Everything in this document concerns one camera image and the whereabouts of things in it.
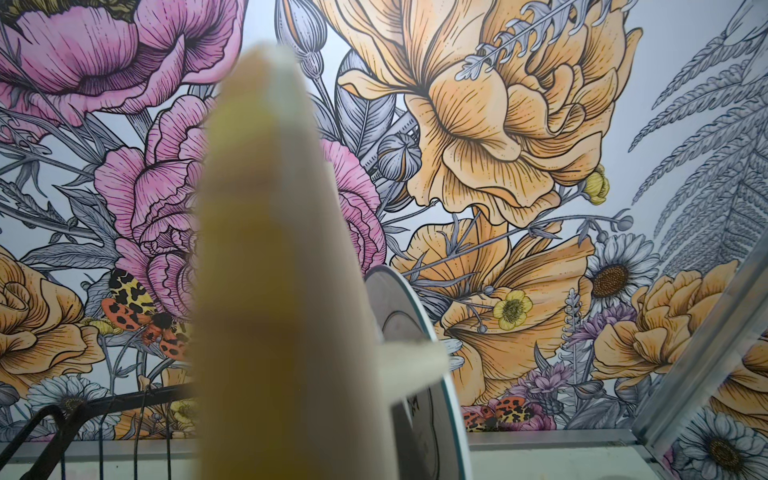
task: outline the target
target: silver corner trim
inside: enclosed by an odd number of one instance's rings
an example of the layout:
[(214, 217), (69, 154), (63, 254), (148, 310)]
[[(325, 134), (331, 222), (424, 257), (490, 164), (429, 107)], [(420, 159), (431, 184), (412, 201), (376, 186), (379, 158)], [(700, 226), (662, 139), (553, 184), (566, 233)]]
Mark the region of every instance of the silver corner trim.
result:
[(659, 458), (768, 326), (768, 231), (638, 413), (632, 432)]
[(469, 449), (473, 452), (478, 450), (573, 449), (634, 445), (637, 443), (637, 439), (628, 429), (468, 433), (467, 438)]
[[(197, 455), (196, 442), (193, 439), (175, 439), (170, 441), (171, 458), (192, 458)], [(0, 451), (8, 443), (0, 443)], [(10, 463), (34, 463), (48, 442), (26, 442), (19, 448)], [(104, 460), (128, 460), (134, 457), (133, 440), (111, 440), (104, 442)], [(149, 460), (166, 457), (165, 440), (141, 440), (138, 446), (138, 458)], [(67, 462), (89, 462), (98, 460), (98, 442), (72, 442), (66, 451)]]

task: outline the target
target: black metal rack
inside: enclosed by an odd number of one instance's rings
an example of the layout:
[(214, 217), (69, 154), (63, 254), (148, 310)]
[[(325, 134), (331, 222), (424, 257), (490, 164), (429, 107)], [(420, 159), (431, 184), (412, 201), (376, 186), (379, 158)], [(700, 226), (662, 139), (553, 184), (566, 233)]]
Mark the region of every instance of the black metal rack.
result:
[[(163, 388), (148, 388), (143, 392), (129, 393), (104, 397), (91, 402), (83, 402), (69, 417), (57, 405), (45, 406), (34, 417), (29, 419), (24, 428), (11, 440), (0, 452), (0, 472), (10, 462), (16, 451), (22, 446), (40, 422), (51, 416), (58, 427), (54, 438), (48, 443), (34, 465), (22, 476), (22, 480), (45, 480), (54, 471), (57, 464), (61, 465), (61, 480), (66, 479), (65, 452), (69, 444), (75, 439), (80, 428), (90, 419), (100, 418), (99, 422), (99, 478), (104, 478), (104, 446), (101, 434), (101, 424), (110, 413), (123, 412), (124, 410), (141, 409), (139, 413), (139, 426), (134, 439), (134, 478), (138, 477), (138, 441), (141, 436), (141, 421), (144, 409), (150, 406), (170, 404), (176, 400), (188, 399), (191, 395), (191, 385), (177, 385)], [(170, 425), (168, 418), (166, 428), (166, 458), (168, 478), (170, 480)]]

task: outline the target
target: metal trim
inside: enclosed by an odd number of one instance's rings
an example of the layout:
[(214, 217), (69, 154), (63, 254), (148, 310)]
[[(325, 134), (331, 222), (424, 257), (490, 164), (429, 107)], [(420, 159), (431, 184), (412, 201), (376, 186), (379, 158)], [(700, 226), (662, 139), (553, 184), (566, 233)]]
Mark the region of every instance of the metal trim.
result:
[(468, 433), (467, 438), (469, 449), (473, 452), (478, 450), (577, 449), (637, 444), (637, 438), (629, 429)]
[(768, 326), (768, 232), (742, 262), (632, 432), (660, 458)]
[[(49, 442), (26, 442), (19, 448), (9, 463), (33, 463), (43, 453)], [(0, 449), (8, 443), (0, 443)], [(196, 441), (175, 439), (170, 441), (171, 458), (193, 458), (197, 454)], [(165, 459), (165, 440), (140, 440), (140, 460)], [(133, 460), (133, 440), (111, 440), (104, 442), (104, 460)], [(98, 461), (98, 441), (72, 442), (66, 451), (67, 462)]]

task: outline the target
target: blurred foreground object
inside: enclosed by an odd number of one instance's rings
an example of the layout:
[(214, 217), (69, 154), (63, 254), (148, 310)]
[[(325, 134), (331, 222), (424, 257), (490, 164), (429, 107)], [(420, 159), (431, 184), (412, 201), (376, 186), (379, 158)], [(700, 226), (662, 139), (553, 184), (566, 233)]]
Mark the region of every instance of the blurred foreground object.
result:
[(397, 479), (390, 404), (443, 379), (447, 352), (377, 346), (293, 53), (246, 55), (218, 104), (198, 209), (202, 478)]

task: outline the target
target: daisy center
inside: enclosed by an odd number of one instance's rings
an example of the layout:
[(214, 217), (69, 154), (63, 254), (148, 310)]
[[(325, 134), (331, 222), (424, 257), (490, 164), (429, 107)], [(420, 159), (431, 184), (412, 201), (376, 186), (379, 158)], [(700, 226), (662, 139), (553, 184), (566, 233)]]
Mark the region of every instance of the daisy center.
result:
[(743, 460), (739, 452), (729, 443), (722, 439), (712, 439), (707, 449), (710, 457), (721, 467), (729, 472), (738, 472), (741, 470)]
[(64, 413), (67, 414), (67, 416), (74, 413), (74, 411), (82, 405), (84, 402), (83, 399), (79, 397), (67, 397), (65, 399), (62, 399), (60, 403), (60, 407), (62, 410), (64, 410)]
[(72, 7), (105, 8), (115, 20), (133, 22), (134, 12), (140, 0), (5, 0), (0, 2), (0, 19), (15, 26), (16, 21), (28, 12), (42, 12), (48, 16), (63, 13)]
[(609, 265), (592, 280), (592, 296), (605, 298), (616, 295), (627, 285), (629, 270), (624, 265)]
[(525, 309), (521, 300), (509, 300), (502, 310), (502, 316), (510, 323), (517, 323), (523, 314)]

